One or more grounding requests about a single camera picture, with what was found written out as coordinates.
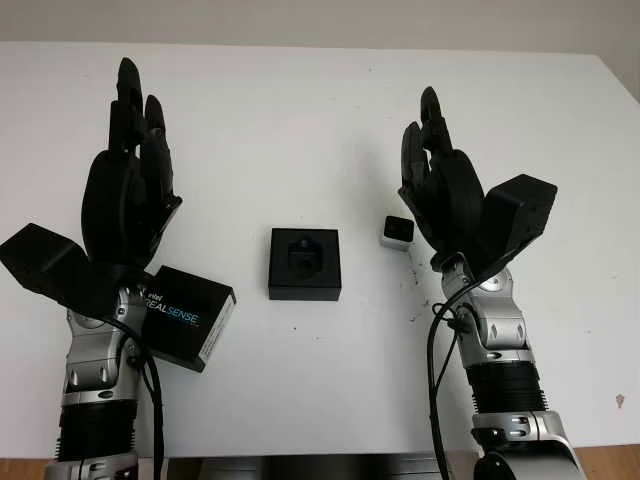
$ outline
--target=white wall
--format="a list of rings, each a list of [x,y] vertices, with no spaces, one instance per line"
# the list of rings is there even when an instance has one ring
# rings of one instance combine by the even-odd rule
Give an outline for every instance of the white wall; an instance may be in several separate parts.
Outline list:
[[[0,40],[592,53],[640,96],[639,0],[0,0]]]

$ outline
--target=black square box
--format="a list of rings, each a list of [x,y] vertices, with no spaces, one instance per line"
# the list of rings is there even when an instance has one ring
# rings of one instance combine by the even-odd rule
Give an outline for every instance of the black square box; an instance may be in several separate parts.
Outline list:
[[[271,300],[338,300],[341,288],[337,230],[271,230]]]

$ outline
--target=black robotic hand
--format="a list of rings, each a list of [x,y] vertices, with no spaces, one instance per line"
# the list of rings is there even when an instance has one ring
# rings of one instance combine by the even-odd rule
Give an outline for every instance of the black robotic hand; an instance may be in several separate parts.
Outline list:
[[[111,103],[109,149],[93,161],[82,202],[82,236],[96,264],[144,269],[178,206],[162,107],[152,95],[144,115],[138,69],[124,58]],[[140,158],[136,147],[140,146]]]
[[[35,224],[0,245],[0,261],[23,287],[94,318],[112,314],[118,286],[148,278],[144,268],[182,203],[173,194],[162,107],[150,95],[143,115],[140,75],[128,58],[117,89],[109,148],[93,161],[82,203],[87,254]]]
[[[420,118],[422,128],[413,122],[404,132],[398,193],[436,251],[435,271],[463,257],[472,278],[488,278],[542,234],[557,187],[519,175],[485,197],[469,158],[452,148],[431,87]]]

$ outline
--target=silver robotic arm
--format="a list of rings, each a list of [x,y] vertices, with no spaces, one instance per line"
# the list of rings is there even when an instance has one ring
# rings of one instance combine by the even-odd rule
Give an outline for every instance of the silver robotic arm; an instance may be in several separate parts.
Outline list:
[[[443,272],[447,297],[471,282],[464,263]],[[560,415],[547,409],[522,312],[507,268],[454,306],[458,347],[477,413],[472,434],[485,455],[474,477],[585,480]]]
[[[140,76],[128,58],[120,64],[117,90],[109,146],[91,165],[82,203],[86,253],[35,224],[0,245],[0,261],[23,287],[67,308],[72,342],[60,438],[47,480],[137,478],[133,447],[140,376],[153,403],[154,479],[160,479],[160,380],[140,336],[145,285],[152,278],[144,269],[182,199],[173,194],[160,102],[150,95],[143,110]]]
[[[430,423],[441,475],[448,480],[437,405],[442,374],[436,380],[433,352],[448,313],[473,389],[471,433],[484,451],[474,478],[584,480],[560,417],[548,410],[540,389],[506,268],[544,231],[557,188],[519,175],[485,195],[469,158],[452,147],[433,88],[420,103],[422,127],[409,125],[402,142],[399,194],[436,251],[431,267],[442,273],[448,299],[427,336]]]
[[[121,288],[117,321],[140,332],[141,291]],[[45,480],[135,480],[134,420],[142,365],[137,344],[102,320],[67,310],[73,335],[67,355],[57,460]]]

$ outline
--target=white tabletop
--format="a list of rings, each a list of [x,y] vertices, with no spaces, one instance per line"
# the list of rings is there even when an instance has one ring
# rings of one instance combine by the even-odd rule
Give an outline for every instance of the white tabletop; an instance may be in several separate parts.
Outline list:
[[[239,301],[204,373],[159,362],[167,455],[432,449],[432,252],[422,239],[410,256],[378,244],[385,215],[408,215],[400,143],[427,85],[485,190],[521,172],[558,185],[547,231],[511,265],[542,386],[574,444],[640,441],[640,108],[597,58],[0,44],[0,239],[33,221],[81,243],[123,55],[162,101],[184,198],[149,271],[223,282]],[[275,226],[339,230],[339,302],[267,299]],[[0,457],[50,456],[64,311],[4,269],[0,305]],[[471,397],[454,358],[442,428],[450,448],[467,448]],[[140,410],[149,454],[148,400]]]

